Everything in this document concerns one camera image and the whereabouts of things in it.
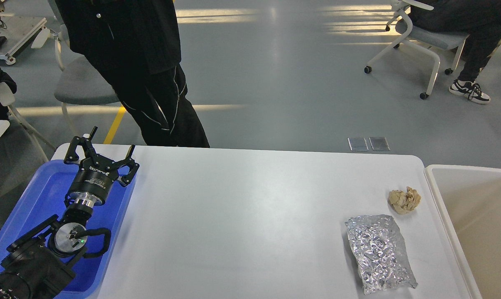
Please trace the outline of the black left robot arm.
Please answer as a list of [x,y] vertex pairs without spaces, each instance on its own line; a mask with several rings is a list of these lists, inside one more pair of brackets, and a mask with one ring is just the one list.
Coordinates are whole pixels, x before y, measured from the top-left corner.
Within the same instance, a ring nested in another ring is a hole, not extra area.
[[53,299],[96,287],[115,244],[139,164],[96,152],[97,128],[75,136],[63,161],[35,174],[0,231],[0,299]]

